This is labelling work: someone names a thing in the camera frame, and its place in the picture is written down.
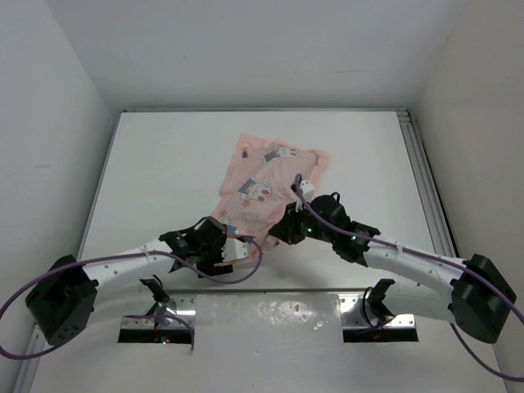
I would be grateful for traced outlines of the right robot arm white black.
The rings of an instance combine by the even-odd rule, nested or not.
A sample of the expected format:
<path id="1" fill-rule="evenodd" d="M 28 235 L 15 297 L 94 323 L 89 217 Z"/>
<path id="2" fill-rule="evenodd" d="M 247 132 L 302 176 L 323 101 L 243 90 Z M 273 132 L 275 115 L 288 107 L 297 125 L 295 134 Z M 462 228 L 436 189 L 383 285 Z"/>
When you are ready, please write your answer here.
<path id="1" fill-rule="evenodd" d="M 364 309 L 376 320 L 416 314 L 455 324 L 478 341 L 497 342 L 517 297 L 489 258 L 464 260 L 402 246 L 352 220 L 339 200 L 332 194 L 304 207 L 291 203 L 270 236 L 289 245 L 307 237 L 326 242 L 347 262 L 405 278 L 383 278 L 366 295 Z"/>

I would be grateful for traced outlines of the pink cartoon print pillowcase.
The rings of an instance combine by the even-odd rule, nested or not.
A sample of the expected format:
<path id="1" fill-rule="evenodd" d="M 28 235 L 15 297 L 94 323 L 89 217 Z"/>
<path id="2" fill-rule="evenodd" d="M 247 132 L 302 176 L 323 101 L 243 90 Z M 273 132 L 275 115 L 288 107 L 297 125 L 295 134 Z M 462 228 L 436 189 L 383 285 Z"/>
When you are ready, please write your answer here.
<path id="1" fill-rule="evenodd" d="M 269 230 L 283 217 L 288 204 L 297 201 L 291 185 L 297 174 L 318 183 L 330 163 L 318 148 L 300 149 L 279 140 L 248 134 L 239 137 L 211 216 L 230 235 L 247 235 L 265 251 L 279 245 Z"/>

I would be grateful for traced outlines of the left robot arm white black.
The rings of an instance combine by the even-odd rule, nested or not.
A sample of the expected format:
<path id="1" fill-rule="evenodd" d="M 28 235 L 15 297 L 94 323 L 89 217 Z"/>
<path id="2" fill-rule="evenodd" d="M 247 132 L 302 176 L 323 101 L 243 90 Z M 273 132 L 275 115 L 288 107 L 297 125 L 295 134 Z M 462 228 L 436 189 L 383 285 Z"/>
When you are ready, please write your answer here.
<path id="1" fill-rule="evenodd" d="M 232 272 L 231 262 L 249 254 L 249 247 L 228 225 L 207 217 L 197 225 L 160 235 L 112 260 L 78 266 L 73 256 L 55 262 L 25 303 L 50 346 L 62 346 L 79 335 L 100 302 L 121 287 L 141 283 L 157 303 L 169 300 L 158 277 L 186 265 L 201 274 Z"/>

